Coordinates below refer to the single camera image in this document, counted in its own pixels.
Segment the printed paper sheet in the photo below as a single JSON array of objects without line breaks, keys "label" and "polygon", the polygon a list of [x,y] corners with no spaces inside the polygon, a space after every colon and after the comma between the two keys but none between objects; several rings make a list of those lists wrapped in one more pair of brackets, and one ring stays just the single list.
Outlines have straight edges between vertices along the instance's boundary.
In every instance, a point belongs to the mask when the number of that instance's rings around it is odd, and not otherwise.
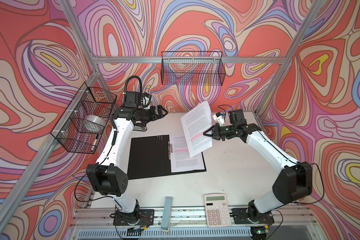
[{"label": "printed paper sheet", "polygon": [[212,126],[212,112],[208,101],[199,103],[184,114],[181,124],[191,158],[213,146],[212,138],[204,136],[204,132]]},{"label": "printed paper sheet", "polygon": [[171,173],[206,170],[202,153],[190,157],[184,136],[170,135],[170,152]]}]

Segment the blue folder black inside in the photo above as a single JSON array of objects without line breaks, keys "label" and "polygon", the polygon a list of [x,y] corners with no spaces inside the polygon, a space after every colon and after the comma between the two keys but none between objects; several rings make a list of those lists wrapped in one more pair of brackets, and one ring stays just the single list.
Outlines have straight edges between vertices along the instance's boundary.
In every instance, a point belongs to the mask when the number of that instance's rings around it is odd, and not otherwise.
[{"label": "blue folder black inside", "polygon": [[180,171],[172,170],[171,159],[169,135],[132,138],[127,172],[128,178],[138,180],[207,171],[204,156],[201,156],[200,167],[190,170],[182,167]]}]

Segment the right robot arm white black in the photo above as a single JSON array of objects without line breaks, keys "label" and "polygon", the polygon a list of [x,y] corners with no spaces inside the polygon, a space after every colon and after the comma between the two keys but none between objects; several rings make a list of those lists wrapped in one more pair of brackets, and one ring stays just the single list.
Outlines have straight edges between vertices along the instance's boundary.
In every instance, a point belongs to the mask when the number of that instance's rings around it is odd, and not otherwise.
[{"label": "right robot arm white black", "polygon": [[218,141],[240,138],[255,149],[278,175],[269,192],[249,202],[246,215],[250,222],[258,223],[272,210],[312,194],[312,166],[307,162],[301,163],[290,157],[274,144],[256,124],[225,127],[215,124],[203,135]]}]

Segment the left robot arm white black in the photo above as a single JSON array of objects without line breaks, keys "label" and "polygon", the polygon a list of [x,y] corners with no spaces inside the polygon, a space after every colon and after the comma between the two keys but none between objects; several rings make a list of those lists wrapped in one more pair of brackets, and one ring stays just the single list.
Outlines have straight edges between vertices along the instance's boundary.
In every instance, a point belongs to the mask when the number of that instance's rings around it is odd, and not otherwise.
[{"label": "left robot arm white black", "polygon": [[127,139],[134,127],[145,127],[147,123],[164,118],[168,111],[162,107],[120,107],[111,118],[113,128],[109,139],[95,164],[86,169],[92,189],[101,199],[110,198],[123,214],[138,212],[138,200],[126,193],[128,176],[121,169]]}]

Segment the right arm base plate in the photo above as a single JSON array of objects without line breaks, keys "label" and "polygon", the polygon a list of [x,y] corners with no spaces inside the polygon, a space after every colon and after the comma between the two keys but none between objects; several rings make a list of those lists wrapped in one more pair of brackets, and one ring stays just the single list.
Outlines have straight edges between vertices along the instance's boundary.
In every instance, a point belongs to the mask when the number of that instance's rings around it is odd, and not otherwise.
[{"label": "right arm base plate", "polygon": [[235,224],[265,224],[272,225],[275,223],[272,213],[258,213],[256,210],[250,208],[233,208],[232,217]]}]

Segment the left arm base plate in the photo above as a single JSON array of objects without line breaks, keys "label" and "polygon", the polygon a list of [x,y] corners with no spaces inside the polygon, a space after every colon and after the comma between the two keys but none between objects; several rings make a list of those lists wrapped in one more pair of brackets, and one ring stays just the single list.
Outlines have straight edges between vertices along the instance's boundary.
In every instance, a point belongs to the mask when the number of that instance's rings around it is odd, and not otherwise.
[{"label": "left arm base plate", "polygon": [[114,226],[150,226],[154,223],[155,210],[142,209],[133,213],[122,213],[116,210],[110,214]]}]

